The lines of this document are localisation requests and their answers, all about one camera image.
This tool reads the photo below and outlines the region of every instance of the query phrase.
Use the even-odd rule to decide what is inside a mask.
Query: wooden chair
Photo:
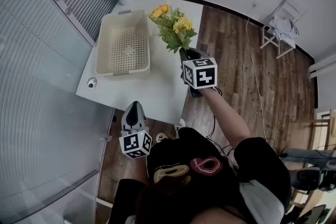
[[[271,27],[269,25],[270,21],[275,17],[279,17],[282,19],[289,19],[291,20],[294,24],[306,13],[307,11],[302,9],[297,3],[295,3],[293,0],[283,0],[280,5],[275,9],[275,11],[270,14],[266,20],[264,26],[261,28],[262,31],[262,36],[261,36],[261,45],[260,48],[264,48],[267,44],[271,43],[274,46],[278,48],[278,55],[277,59],[282,57],[283,55],[287,54],[291,50],[295,49],[295,45],[292,46],[284,52],[281,52],[280,49],[280,40],[277,40],[277,43],[275,43],[275,40],[277,39],[277,36],[272,36],[268,38],[265,36],[265,28],[266,27]]]

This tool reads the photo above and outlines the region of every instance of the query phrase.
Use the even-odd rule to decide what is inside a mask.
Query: flower bouquet
[[[162,5],[149,14],[149,18],[159,27],[159,35],[167,43],[167,49],[176,53],[180,48],[189,49],[191,38],[197,33],[193,29],[193,21],[188,20],[178,8]]]

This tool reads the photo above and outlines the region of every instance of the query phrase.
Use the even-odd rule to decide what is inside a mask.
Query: white table
[[[150,13],[167,0],[133,0],[130,7],[117,4],[112,13],[122,10],[144,9]],[[203,6],[182,0],[169,0],[173,8],[180,8],[194,21],[194,29],[199,33]],[[148,20],[150,34],[150,74],[143,79],[109,79],[96,73],[96,47],[92,49],[78,84],[76,95],[116,109],[126,110],[133,102],[139,101],[146,117],[177,124],[182,115],[187,93],[187,85],[180,78],[180,55],[168,53],[167,44],[157,35],[158,27]],[[190,47],[195,48],[198,36],[192,38]],[[97,79],[97,86],[89,89],[87,82]]]

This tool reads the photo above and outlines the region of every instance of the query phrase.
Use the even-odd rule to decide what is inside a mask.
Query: electrical wire
[[[336,157],[329,157],[329,156],[325,156],[323,155],[320,151],[318,151],[317,149],[320,147],[326,147],[326,146],[336,146],[336,144],[331,144],[331,145],[324,145],[324,146],[318,146],[317,148],[315,148],[314,150],[320,154],[323,158],[310,158],[310,157],[298,157],[298,156],[291,156],[291,155],[287,155],[284,157],[292,157],[292,158],[304,158],[304,159],[336,159]]]
[[[249,14],[251,12],[252,9],[254,9],[256,6],[252,6],[252,8],[249,10],[249,12],[247,14]],[[250,46],[250,41],[249,41],[249,38],[248,38],[248,35],[247,35],[247,25],[248,25],[248,22],[250,21],[251,19],[251,16],[248,17],[248,20],[246,22],[246,26],[245,26],[245,34],[246,34],[246,38],[247,38],[247,43],[248,43],[248,50],[250,51],[250,55],[251,55],[251,60],[252,60],[252,66],[253,66],[253,71],[254,71],[254,77],[256,79],[256,85],[257,85],[257,91],[258,91],[258,96],[259,96],[259,102],[260,102],[260,109],[261,109],[261,119],[263,120],[262,122],[262,128],[264,130],[264,138],[266,138],[266,131],[265,131],[265,120],[264,120],[264,112],[262,110],[262,107],[263,107],[263,104],[261,103],[261,95],[260,95],[260,91],[259,91],[259,86],[258,86],[258,79],[257,79],[257,75],[256,75],[256,67],[254,65],[254,61],[253,61],[253,56],[252,56],[252,52],[251,52],[251,46]]]
[[[230,153],[231,153],[231,151],[233,151],[234,149],[233,148],[231,148],[230,150],[229,150],[229,152],[227,153],[227,156],[229,156],[230,155]]]
[[[266,138],[265,140],[267,141],[268,139],[273,140],[274,143],[273,148],[278,151],[278,149],[275,147],[275,140],[272,137]]]
[[[212,137],[212,135],[213,135],[214,132],[215,132],[215,127],[216,127],[216,117],[215,117],[215,115],[213,115],[213,116],[214,116],[214,127],[213,127],[211,133],[210,133],[209,135],[207,135],[206,138],[210,138],[210,137]]]

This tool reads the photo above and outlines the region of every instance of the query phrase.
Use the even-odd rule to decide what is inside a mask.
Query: wooden floor
[[[247,122],[253,136],[264,137],[245,25],[244,19],[204,6],[197,47],[216,59],[218,87],[223,98]],[[266,137],[273,139],[268,140],[269,144],[278,152],[285,147],[308,148],[311,130],[295,121],[314,117],[314,84],[307,75],[311,60],[298,50],[276,60],[277,51],[273,45],[268,44],[260,50],[260,28],[249,24],[247,31],[264,111]],[[112,203],[118,181],[132,171],[132,161],[122,155],[119,147],[121,115],[122,111],[116,112],[117,122],[112,126],[112,141],[106,148],[98,195]],[[203,135],[213,129],[213,115],[203,98],[193,100],[187,96],[182,118],[187,126]],[[158,132],[175,137],[171,124],[149,120],[149,127],[153,137]],[[213,140],[221,146],[228,144],[218,124]],[[108,214],[108,210],[103,212],[98,208],[96,223],[106,223]]]

